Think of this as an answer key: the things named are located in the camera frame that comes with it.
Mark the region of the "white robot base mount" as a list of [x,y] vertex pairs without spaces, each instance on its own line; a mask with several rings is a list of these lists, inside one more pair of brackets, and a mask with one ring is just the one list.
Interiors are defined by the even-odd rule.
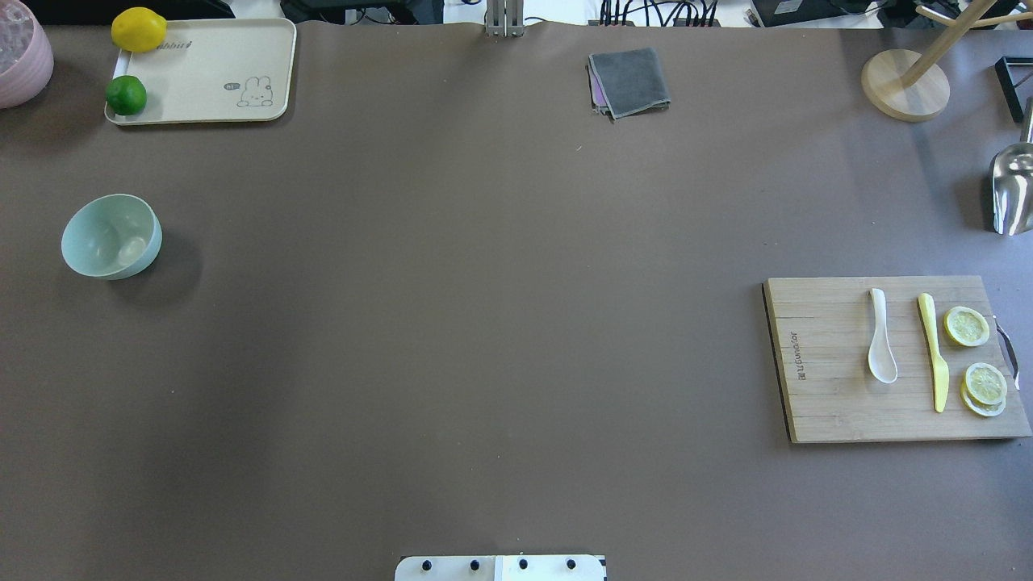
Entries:
[[509,554],[409,556],[395,567],[395,580],[606,580],[604,556]]

